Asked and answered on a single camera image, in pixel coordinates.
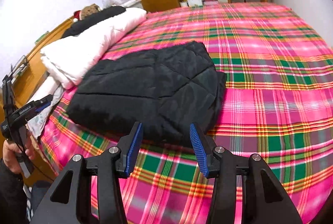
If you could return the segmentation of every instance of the black quilted comforter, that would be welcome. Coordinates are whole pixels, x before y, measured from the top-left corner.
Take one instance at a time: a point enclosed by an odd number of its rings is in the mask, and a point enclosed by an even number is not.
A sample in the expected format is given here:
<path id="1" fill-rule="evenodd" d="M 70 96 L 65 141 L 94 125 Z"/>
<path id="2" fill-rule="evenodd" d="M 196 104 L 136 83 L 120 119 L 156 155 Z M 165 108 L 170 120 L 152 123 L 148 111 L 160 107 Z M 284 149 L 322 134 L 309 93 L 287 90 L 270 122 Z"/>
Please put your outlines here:
<path id="1" fill-rule="evenodd" d="M 67 113 L 100 134 L 127 134 L 140 121 L 144 139 L 191 147 L 191 123 L 199 123 L 204 133 L 216 123 L 225 80 L 203 43 L 144 50 L 99 61 L 78 86 Z"/>

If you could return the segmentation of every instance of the silver screw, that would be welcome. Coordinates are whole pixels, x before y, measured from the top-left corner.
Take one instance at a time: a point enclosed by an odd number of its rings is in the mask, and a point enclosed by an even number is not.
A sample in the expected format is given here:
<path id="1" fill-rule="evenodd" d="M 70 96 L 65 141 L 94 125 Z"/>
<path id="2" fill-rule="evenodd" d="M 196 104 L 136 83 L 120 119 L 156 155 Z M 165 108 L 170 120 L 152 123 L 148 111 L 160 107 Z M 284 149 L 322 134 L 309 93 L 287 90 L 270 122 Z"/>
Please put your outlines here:
<path id="1" fill-rule="evenodd" d="M 224 153 L 224 148 L 222 146 L 215 147 L 215 152 Z"/>
<path id="2" fill-rule="evenodd" d="M 119 151 L 119 149 L 118 149 L 118 147 L 116 147 L 116 146 L 111 147 L 111 148 L 109 149 L 109 152 L 112 153 L 112 154 L 115 154 L 115 153 L 117 153 L 118 151 Z"/>
<path id="3" fill-rule="evenodd" d="M 81 156 L 81 155 L 79 155 L 79 154 L 76 154 L 76 155 L 74 155 L 74 156 L 73 156 L 73 161 L 75 161 L 75 162 L 78 162 L 78 161 L 80 161 L 80 160 L 81 160 L 81 158 L 82 158 L 82 156 Z"/>
<path id="4" fill-rule="evenodd" d="M 259 154 L 254 154 L 252 158 L 254 161 L 259 161 L 261 159 L 261 156 Z"/>

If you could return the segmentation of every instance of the white folded quilt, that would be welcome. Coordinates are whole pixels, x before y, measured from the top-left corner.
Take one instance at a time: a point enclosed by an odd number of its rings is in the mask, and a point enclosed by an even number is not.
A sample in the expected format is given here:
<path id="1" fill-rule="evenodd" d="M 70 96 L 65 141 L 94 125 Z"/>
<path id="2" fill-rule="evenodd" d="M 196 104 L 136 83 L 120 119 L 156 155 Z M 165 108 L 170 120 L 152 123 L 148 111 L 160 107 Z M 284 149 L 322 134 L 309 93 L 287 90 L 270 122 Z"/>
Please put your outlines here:
<path id="1" fill-rule="evenodd" d="M 78 36 L 59 39 L 41 49 L 41 60 L 51 76 L 65 89 L 79 85 L 112 45 L 146 19 L 146 11 L 128 8 L 126 12 L 103 20 Z"/>

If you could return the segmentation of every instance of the plaid bedsheet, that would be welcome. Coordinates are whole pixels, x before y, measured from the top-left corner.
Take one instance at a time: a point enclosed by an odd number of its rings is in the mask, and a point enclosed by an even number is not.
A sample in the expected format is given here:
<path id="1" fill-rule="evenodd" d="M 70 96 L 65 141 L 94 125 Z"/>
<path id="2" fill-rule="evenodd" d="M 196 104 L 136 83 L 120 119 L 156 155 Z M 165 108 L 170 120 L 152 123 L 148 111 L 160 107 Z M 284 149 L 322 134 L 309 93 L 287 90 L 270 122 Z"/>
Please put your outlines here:
<path id="1" fill-rule="evenodd" d="M 209 135 L 235 154 L 258 152 L 308 223 L 333 188 L 332 50 L 289 8 L 241 3 L 149 14 L 103 59 L 192 40 L 202 41 L 216 69 L 228 75 L 223 110 Z M 98 155 L 115 144 L 69 120 L 74 92 L 65 93 L 41 138 L 57 173 L 74 154 Z M 199 172 L 193 152 L 144 144 L 131 177 L 120 181 L 128 221 L 205 223 L 213 183 Z M 239 183 L 235 223 L 241 199 Z M 96 180 L 92 205 L 97 213 Z"/>

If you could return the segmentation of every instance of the ribbed blue rubber pad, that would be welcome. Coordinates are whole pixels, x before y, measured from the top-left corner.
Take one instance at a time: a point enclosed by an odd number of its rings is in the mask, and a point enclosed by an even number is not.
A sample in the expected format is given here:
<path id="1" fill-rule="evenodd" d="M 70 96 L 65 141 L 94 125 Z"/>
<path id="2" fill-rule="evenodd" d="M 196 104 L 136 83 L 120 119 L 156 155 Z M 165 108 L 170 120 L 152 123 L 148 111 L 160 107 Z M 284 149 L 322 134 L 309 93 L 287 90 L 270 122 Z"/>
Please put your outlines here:
<path id="1" fill-rule="evenodd" d="M 199 169 L 204 174 L 205 177 L 208 176 L 208 166 L 207 166 L 207 155 L 204 151 L 203 145 L 200 141 L 199 135 L 195 129 L 194 124 L 189 127 L 189 138 L 192 143 L 192 147 L 198 161 Z"/>
<path id="2" fill-rule="evenodd" d="M 140 123 L 127 155 L 125 173 L 128 177 L 134 171 L 135 163 L 138 158 L 138 153 L 143 138 L 142 131 L 143 131 L 143 126 L 142 123 Z"/>

